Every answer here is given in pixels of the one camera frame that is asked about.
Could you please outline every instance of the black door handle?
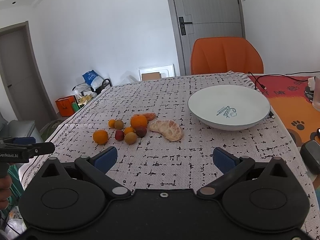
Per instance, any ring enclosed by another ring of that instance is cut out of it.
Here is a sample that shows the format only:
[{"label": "black door handle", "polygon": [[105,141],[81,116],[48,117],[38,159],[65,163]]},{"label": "black door handle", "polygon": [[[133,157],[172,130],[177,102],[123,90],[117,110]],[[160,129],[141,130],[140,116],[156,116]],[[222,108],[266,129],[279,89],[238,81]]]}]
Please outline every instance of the black door handle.
[{"label": "black door handle", "polygon": [[183,20],[183,17],[179,17],[179,24],[180,24],[180,30],[181,30],[181,35],[186,35],[186,28],[184,27],[185,24],[192,24],[192,22],[185,22]]}]

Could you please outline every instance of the person's hand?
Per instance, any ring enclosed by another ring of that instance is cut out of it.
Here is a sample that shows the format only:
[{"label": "person's hand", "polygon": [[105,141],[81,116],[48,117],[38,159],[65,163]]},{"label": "person's hand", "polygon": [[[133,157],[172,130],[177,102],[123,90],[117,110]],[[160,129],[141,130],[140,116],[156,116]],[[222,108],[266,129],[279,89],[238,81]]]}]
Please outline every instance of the person's hand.
[{"label": "person's hand", "polygon": [[11,196],[11,184],[12,180],[9,175],[0,179],[0,210],[8,207],[9,202],[7,199]]}]

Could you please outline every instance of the orange chair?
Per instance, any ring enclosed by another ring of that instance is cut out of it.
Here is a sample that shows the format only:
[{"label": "orange chair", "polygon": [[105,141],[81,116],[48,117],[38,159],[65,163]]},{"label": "orange chair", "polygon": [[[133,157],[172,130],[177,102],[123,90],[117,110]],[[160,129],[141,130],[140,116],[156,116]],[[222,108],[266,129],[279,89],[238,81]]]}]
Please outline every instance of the orange chair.
[{"label": "orange chair", "polygon": [[244,38],[217,37],[196,40],[191,55],[191,74],[228,71],[263,73],[259,53]]}]

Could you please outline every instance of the blue plastic bag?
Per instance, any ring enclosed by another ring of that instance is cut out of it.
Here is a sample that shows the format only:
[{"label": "blue plastic bag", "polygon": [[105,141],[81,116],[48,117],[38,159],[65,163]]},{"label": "blue plastic bag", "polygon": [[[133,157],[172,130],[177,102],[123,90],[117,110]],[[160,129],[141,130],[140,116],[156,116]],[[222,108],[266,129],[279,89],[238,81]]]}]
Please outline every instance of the blue plastic bag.
[{"label": "blue plastic bag", "polygon": [[94,71],[88,71],[87,73],[82,75],[84,78],[84,81],[93,88],[93,90],[96,90],[100,86],[102,86],[103,79]]}]

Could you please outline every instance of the bowl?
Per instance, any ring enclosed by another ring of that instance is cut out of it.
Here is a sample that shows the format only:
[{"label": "bowl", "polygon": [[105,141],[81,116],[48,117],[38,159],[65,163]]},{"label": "bowl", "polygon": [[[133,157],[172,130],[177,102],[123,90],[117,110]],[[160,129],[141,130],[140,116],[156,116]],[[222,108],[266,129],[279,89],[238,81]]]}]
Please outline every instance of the bowl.
[{"label": "bowl", "polygon": [[226,131],[251,128],[270,113],[270,103],[264,95],[237,85],[201,89],[189,98],[188,107],[201,122]]}]

